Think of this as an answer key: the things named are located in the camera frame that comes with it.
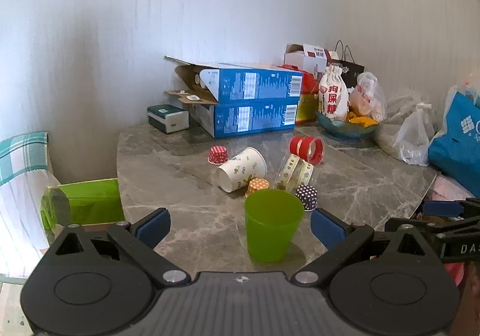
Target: bag handle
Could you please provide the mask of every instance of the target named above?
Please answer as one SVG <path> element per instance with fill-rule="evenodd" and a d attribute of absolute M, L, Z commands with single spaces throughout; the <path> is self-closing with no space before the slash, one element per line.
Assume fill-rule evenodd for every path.
<path fill-rule="evenodd" d="M 353 61 L 354 64 L 356 64 L 355 60 L 353 59 L 353 56 L 352 56 L 352 51 L 350 50 L 349 46 L 348 45 L 345 45 L 345 52 L 343 53 L 343 57 L 342 57 L 342 60 L 345 60 L 347 61 L 347 49 L 349 50 L 349 53 L 350 53 L 350 57 Z"/>
<path fill-rule="evenodd" d="M 344 49 L 343 49 L 342 40 L 338 40 L 338 41 L 337 41 L 337 44 L 335 45 L 335 52 L 337 52 L 338 43 L 342 44 L 342 55 L 340 56 L 340 59 L 343 60 L 343 54 L 344 54 L 345 52 L 344 52 Z"/>

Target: blue shopping bag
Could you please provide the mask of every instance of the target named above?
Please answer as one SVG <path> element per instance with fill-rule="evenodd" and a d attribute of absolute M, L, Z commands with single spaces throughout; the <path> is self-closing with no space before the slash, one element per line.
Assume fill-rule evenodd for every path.
<path fill-rule="evenodd" d="M 443 129 L 432 139 L 428 159 L 480 197 L 480 109 L 456 87 L 448 93 Z"/>

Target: blue gripper pad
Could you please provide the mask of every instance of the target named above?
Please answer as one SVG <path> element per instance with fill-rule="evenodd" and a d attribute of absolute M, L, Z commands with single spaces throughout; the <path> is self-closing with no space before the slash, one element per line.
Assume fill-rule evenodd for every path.
<path fill-rule="evenodd" d="M 141 225 L 135 232 L 135 237 L 147 247 L 154 249 L 168 235 L 170 226 L 170 213 L 164 210 Z"/>
<path fill-rule="evenodd" d="M 310 229 L 318 240 L 329 250 L 347 237 L 343 228 L 317 210 L 311 213 Z"/>
<path fill-rule="evenodd" d="M 438 217 L 458 217 L 463 206 L 455 201 L 428 201 L 423 204 L 423 214 Z"/>

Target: white paper cup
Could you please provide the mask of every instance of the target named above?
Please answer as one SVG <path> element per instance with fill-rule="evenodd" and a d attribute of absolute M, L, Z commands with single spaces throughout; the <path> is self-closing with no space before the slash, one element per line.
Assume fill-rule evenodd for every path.
<path fill-rule="evenodd" d="M 263 178 L 267 173 L 265 159 L 255 148 L 248 147 L 215 172 L 215 181 L 226 192 L 248 185 L 253 178 Z"/>

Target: black paper bag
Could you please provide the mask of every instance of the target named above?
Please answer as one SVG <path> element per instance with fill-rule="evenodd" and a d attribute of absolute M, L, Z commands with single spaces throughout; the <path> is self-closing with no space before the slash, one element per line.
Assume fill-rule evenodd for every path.
<path fill-rule="evenodd" d="M 343 48 L 343 43 L 341 40 L 338 40 L 337 45 L 335 46 L 335 52 L 337 52 L 338 44 L 342 45 L 342 54 L 338 55 L 341 60 L 334 60 L 329 58 L 329 64 L 336 65 L 342 69 L 342 79 L 345 82 L 347 88 L 356 87 L 357 85 L 357 77 L 360 75 L 364 70 L 365 67 L 360 64 L 356 64 L 355 60 L 352 57 L 352 52 L 348 45 L 345 46 L 345 50 Z M 346 60 L 347 49 L 349 50 L 350 57 L 352 61 Z"/>

